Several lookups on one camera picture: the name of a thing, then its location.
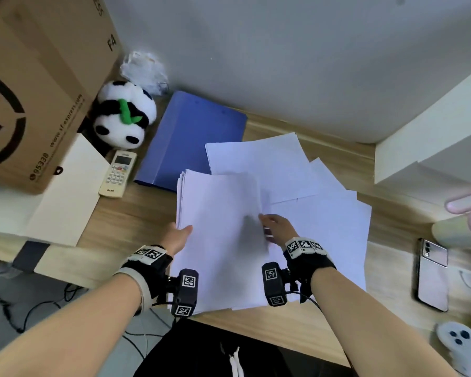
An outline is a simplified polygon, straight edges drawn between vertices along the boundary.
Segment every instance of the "wooden desk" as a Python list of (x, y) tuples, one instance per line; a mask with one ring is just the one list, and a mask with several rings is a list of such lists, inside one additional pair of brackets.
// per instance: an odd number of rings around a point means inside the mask
[[(373, 207), (365, 263), (368, 292), (432, 343), (436, 323), (456, 320), (470, 324), (471, 288), (466, 287), (459, 271), (471, 286), (471, 253), (451, 252), (448, 313), (434, 311), (411, 298), (415, 243), (419, 237), (431, 238), (430, 217), (439, 207), (374, 186), (374, 146), (349, 143), (251, 114), (244, 140), (292, 131), (310, 160), (320, 157), (345, 187), (357, 190), (358, 199)], [(163, 225), (175, 221), (175, 214), (175, 193), (130, 183), (122, 199), (99, 200), (78, 247), (50, 246), (35, 272), (96, 287), (139, 246), (156, 241)], [(12, 261), (23, 244), (22, 239), (0, 237), (0, 260)], [(195, 320), (348, 365), (325, 318), (309, 302), (209, 312)]]

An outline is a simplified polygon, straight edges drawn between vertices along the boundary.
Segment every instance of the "air conditioner remote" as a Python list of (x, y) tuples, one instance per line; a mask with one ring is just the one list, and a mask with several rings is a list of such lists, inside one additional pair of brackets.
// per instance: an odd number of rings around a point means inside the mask
[(121, 198), (126, 189), (127, 179), (136, 161), (136, 153), (117, 151), (105, 175), (99, 194), (101, 196)]

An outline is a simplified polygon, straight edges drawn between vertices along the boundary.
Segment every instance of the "blue folder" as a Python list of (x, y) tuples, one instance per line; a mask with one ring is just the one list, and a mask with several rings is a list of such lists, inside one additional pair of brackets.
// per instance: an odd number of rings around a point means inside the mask
[(186, 169), (211, 174), (204, 145), (240, 142), (247, 119), (228, 107), (176, 91), (134, 182), (176, 191)]

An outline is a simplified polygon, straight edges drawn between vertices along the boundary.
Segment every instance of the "black glove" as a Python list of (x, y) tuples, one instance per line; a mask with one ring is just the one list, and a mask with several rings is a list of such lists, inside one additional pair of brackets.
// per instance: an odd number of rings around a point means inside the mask
[(139, 315), (151, 308), (152, 299), (166, 291), (168, 277), (166, 268), (173, 261), (173, 257), (166, 254), (160, 245), (143, 246), (132, 254), (115, 274), (129, 275), (138, 283), (142, 294)]
[[(292, 238), (286, 242), (286, 249), (283, 252), (288, 261), (288, 268), (291, 276), (300, 282), (300, 293), (310, 297), (312, 290), (310, 281), (312, 274), (318, 268), (333, 267), (336, 269), (328, 253), (319, 243), (308, 238)], [(305, 296), (300, 296), (300, 302), (306, 301)]]

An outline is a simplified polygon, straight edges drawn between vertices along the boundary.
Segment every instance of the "panda plush toy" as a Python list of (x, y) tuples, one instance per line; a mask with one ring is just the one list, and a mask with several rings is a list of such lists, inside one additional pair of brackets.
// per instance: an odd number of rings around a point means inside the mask
[(101, 88), (94, 107), (96, 136), (119, 149), (138, 148), (144, 131), (155, 121), (155, 102), (143, 88), (126, 81), (109, 82)]

